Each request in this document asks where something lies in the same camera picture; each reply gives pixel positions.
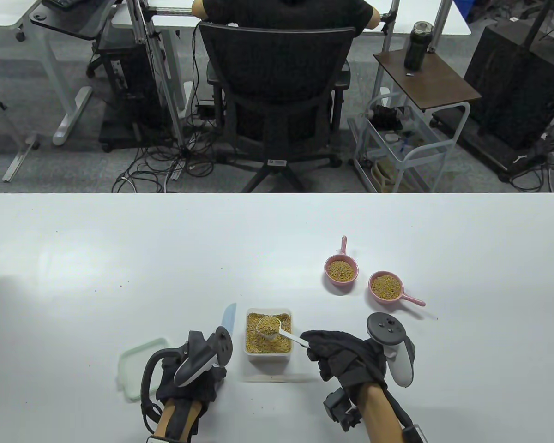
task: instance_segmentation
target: gray carpet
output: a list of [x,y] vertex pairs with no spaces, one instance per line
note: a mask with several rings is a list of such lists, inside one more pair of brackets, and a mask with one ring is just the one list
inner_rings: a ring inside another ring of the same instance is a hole
[[[478,39],[485,26],[481,21],[472,26],[471,36],[442,38],[438,53],[458,73],[463,75],[470,62]],[[94,87],[94,95],[81,120],[64,146],[53,146],[51,135],[61,121],[64,111],[49,86],[47,75],[35,60],[28,42],[15,40],[14,31],[0,30],[0,101],[9,107],[8,113],[22,133],[37,131],[42,146],[32,151],[13,182],[2,183],[1,178],[10,164],[16,148],[7,131],[0,126],[0,192],[110,192],[111,186],[135,155],[134,150],[117,150],[105,154],[98,143],[98,131],[104,111],[101,97],[108,97],[108,83],[104,71],[99,68],[97,77],[89,80],[84,75],[91,57],[90,43],[68,36],[51,35],[56,56],[61,61],[68,79],[77,90],[83,85]],[[376,72],[372,54],[381,49],[383,39],[362,36],[355,39],[349,53],[352,71],[351,88],[345,93],[343,107],[342,155],[349,156],[351,141],[346,130],[346,119],[363,111],[371,95]],[[403,38],[394,38],[392,49],[403,46]],[[191,34],[181,33],[178,45],[181,69],[187,78],[191,76]],[[207,55],[200,38],[197,41],[197,62],[201,71],[207,64]],[[201,82],[198,95],[211,97],[211,89]],[[296,164],[293,169],[300,175],[310,192],[364,192],[351,167],[324,167],[324,162]],[[183,174],[177,182],[171,182],[174,192],[238,192],[252,172],[228,165],[216,165],[213,173],[203,179]],[[519,179],[520,186],[534,186],[533,175]],[[139,192],[154,192],[153,185],[139,184]],[[291,192],[292,188],[279,176],[268,177],[257,192]],[[446,173],[438,186],[440,192],[516,192],[509,184],[501,183],[492,171],[457,148],[448,161]],[[132,192],[129,186],[123,192]]]

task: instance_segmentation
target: computer tower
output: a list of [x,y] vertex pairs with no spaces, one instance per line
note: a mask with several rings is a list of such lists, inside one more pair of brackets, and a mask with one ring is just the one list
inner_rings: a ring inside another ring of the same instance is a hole
[[97,54],[107,73],[113,99],[107,103],[98,140],[107,152],[148,145],[166,132],[168,110],[161,105],[146,46],[132,29],[108,23]]
[[554,38],[539,32],[529,52],[518,51],[529,32],[521,21],[487,26],[464,76],[482,95],[470,116],[514,150],[530,148],[554,118]]

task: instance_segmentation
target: black bottle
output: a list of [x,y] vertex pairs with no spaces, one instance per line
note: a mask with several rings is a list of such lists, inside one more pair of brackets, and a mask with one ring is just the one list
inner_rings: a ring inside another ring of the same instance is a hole
[[404,67],[410,71],[421,69],[429,43],[433,38],[433,25],[426,21],[418,21],[412,28]]

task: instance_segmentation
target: black mesh chair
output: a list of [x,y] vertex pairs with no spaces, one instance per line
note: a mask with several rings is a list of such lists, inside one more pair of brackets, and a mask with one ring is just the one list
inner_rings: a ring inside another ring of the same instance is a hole
[[303,191],[289,168],[292,162],[328,158],[331,166],[340,166],[332,153],[313,153],[338,129],[331,120],[334,114],[340,121],[340,108],[338,117],[336,106],[331,110],[332,91],[342,102],[335,85],[341,82],[353,28],[291,31],[202,23],[200,29],[210,58],[216,121],[228,143],[245,152],[229,156],[263,163],[242,192],[251,192],[271,172],[282,173]]

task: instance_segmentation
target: keyboard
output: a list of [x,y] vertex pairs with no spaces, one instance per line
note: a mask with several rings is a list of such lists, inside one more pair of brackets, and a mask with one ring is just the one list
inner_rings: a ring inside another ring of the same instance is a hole
[[87,0],[43,0],[43,2],[47,5],[54,5],[64,10],[72,9],[77,4],[86,1]]

